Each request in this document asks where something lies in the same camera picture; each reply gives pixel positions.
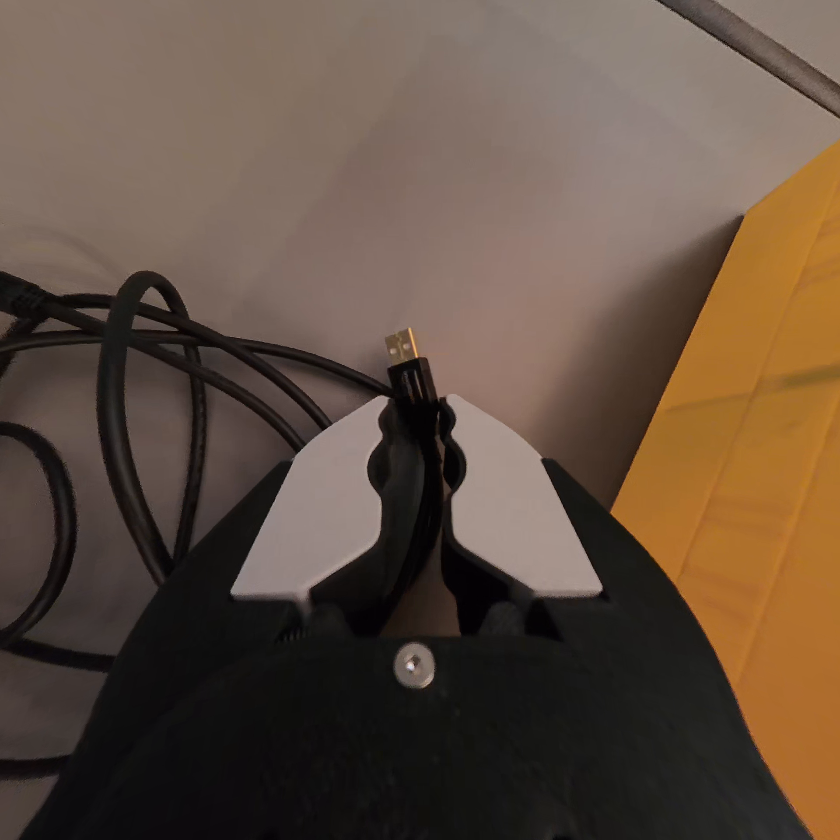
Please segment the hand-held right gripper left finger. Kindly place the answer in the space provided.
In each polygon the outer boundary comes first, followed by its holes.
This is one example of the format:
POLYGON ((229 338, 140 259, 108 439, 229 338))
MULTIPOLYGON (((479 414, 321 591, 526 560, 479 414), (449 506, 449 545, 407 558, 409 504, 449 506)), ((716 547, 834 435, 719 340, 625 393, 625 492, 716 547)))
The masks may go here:
POLYGON ((316 436, 292 460, 232 584, 237 602, 335 606, 374 628, 393 586, 395 403, 377 396, 316 436))

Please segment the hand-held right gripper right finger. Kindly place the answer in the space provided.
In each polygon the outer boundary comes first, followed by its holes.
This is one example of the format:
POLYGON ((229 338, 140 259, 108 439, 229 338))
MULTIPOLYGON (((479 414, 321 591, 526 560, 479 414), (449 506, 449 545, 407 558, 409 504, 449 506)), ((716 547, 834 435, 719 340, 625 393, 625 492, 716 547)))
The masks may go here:
POLYGON ((447 395, 440 409, 449 487, 441 569, 460 634, 477 635, 498 604, 527 629, 539 603, 601 596, 545 458, 462 396, 447 395))

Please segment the yellow plastic bin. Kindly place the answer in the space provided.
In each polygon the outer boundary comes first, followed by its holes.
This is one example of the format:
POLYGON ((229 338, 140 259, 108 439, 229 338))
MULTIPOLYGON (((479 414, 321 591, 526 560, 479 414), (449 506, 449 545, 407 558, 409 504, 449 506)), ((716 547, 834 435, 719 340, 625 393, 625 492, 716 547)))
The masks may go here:
POLYGON ((612 506, 715 648, 814 838, 838 838, 839 148, 742 220, 612 506))

